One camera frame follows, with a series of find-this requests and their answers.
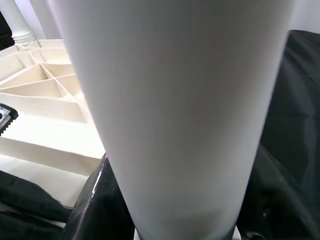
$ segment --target white honeycomb panel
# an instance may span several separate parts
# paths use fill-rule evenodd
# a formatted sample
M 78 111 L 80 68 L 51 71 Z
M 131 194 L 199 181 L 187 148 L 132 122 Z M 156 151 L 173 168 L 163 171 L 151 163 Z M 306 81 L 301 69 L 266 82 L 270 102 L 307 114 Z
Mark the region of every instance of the white honeycomb panel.
M 0 137 L 0 170 L 72 206 L 105 150 L 63 40 L 0 51 L 0 103 L 19 113 Z

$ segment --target black fabric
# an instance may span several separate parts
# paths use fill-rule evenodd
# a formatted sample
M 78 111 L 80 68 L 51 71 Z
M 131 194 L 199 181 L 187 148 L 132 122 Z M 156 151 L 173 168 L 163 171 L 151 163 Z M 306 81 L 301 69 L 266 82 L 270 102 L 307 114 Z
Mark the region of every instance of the black fabric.
M 132 240 L 135 226 L 105 156 L 86 181 L 59 240 Z
M 62 229 L 15 212 L 0 212 L 1 240 L 57 240 Z
M 262 145 L 320 209 L 320 34 L 288 36 Z
M 63 206 L 38 185 L 0 171 L 0 202 L 17 211 L 66 223 L 72 208 Z
M 237 220 L 248 239 L 320 239 L 320 34 L 290 31 Z

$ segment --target white wall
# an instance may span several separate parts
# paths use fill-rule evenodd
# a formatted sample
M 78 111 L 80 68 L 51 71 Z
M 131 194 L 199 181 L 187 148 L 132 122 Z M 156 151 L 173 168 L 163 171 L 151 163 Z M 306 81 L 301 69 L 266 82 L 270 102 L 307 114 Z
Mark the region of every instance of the white wall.
M 47 39 L 42 25 L 33 9 L 29 0 L 15 0 L 21 14 L 23 15 L 26 23 L 34 32 L 38 39 Z
M 56 22 L 49 9 L 47 0 L 23 0 L 30 1 L 33 10 L 41 23 L 46 39 L 61 39 Z
M 320 34 L 320 0 L 298 0 L 290 29 Z

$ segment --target white column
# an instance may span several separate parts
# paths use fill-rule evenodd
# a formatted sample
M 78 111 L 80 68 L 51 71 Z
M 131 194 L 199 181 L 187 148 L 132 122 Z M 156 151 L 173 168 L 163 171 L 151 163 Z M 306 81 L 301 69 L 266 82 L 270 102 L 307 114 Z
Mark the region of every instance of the white column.
M 52 16 L 47 0 L 30 0 L 47 39 L 61 39 L 58 26 Z
M 19 11 L 15 0 L 0 0 L 0 11 L 12 31 L 12 38 L 16 44 L 26 44 L 37 39 Z
M 42 22 L 38 18 L 33 5 L 30 0 L 14 0 L 15 4 L 19 8 L 26 24 L 29 26 L 32 32 L 38 39 L 47 39 L 45 31 L 42 26 Z
M 49 0 L 142 240 L 233 229 L 294 3 Z
M 290 29 L 320 34 L 319 10 L 319 0 L 298 0 Z

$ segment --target shiny black surface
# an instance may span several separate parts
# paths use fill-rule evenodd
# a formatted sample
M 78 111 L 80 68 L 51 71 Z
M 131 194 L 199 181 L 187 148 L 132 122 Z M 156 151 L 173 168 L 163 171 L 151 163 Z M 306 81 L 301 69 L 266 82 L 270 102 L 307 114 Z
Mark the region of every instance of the shiny black surface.
M 91 174 L 59 240 L 132 240 L 135 226 L 107 157 Z

